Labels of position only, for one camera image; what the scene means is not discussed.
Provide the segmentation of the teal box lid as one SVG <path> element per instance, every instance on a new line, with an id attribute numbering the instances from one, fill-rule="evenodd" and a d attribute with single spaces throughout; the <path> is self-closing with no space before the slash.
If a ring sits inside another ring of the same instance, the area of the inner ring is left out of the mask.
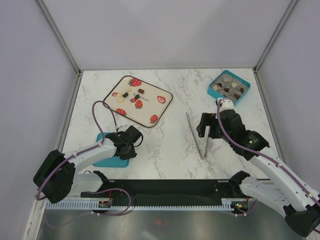
<path id="1" fill-rule="evenodd" d="M 103 133 L 105 136 L 104 144 L 107 144 L 108 147 L 111 146 L 112 142 L 109 139 L 106 139 L 106 135 L 109 132 Z M 99 133 L 96 137 L 96 142 L 101 142 L 103 135 Z M 100 161 L 97 161 L 93 164 L 94 167 L 97 168 L 126 168 L 129 165 L 129 159 L 121 160 L 118 156 L 115 156 L 115 153 L 111 157 L 103 158 Z"/>

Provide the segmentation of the metal serving tongs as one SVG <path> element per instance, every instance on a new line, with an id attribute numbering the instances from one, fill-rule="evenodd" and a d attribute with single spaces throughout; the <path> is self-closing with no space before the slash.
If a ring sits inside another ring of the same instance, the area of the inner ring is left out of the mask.
<path id="1" fill-rule="evenodd" d="M 209 132 L 206 129 L 204 138 L 200 138 L 198 136 L 198 133 L 196 132 L 196 127 L 193 126 L 190 114 L 188 112 L 186 112 L 185 115 L 186 115 L 188 127 L 191 132 L 192 139 L 194 141 L 198 155 L 201 160 L 204 160 L 204 159 L 206 159 L 206 157 L 208 155 L 208 142 L 209 142 L 208 134 L 209 134 Z"/>

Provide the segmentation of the teal chocolate box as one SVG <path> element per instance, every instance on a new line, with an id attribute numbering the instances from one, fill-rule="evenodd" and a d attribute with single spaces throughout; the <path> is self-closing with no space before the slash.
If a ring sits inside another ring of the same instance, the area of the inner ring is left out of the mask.
<path id="1" fill-rule="evenodd" d="M 207 87 L 207 94 L 215 100 L 229 99 L 236 106 L 248 93 L 251 84 L 229 70 L 222 71 Z"/>

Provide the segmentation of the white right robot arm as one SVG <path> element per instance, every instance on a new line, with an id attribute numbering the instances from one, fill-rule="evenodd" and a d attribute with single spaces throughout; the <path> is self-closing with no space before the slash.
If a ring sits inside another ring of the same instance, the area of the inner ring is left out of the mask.
<path id="1" fill-rule="evenodd" d="M 245 171 L 230 179 L 228 191 L 233 197 L 253 197 L 279 213 L 299 236 L 308 237 L 320 225 L 320 194 L 304 183 L 277 157 L 270 144 L 258 132 L 246 129 L 233 109 L 202 113 L 196 127 L 200 138 L 209 127 L 209 138 L 223 139 L 232 150 L 259 168 L 275 184 L 270 187 Z"/>

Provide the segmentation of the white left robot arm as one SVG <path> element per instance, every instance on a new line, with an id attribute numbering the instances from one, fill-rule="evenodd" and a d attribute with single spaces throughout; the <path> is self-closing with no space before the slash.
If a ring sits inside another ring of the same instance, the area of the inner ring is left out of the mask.
<path id="1" fill-rule="evenodd" d="M 135 158 L 135 143 L 143 139 L 143 134 L 131 125 L 125 131 L 101 133 L 101 136 L 100 141 L 70 153 L 61 153 L 57 149 L 49 152 L 33 177 L 38 187 L 36 199 L 47 199 L 56 204 L 72 192 L 105 197 L 110 186 L 104 176 L 93 172 L 85 177 L 79 172 L 103 159 L 118 157 L 124 161 Z"/>

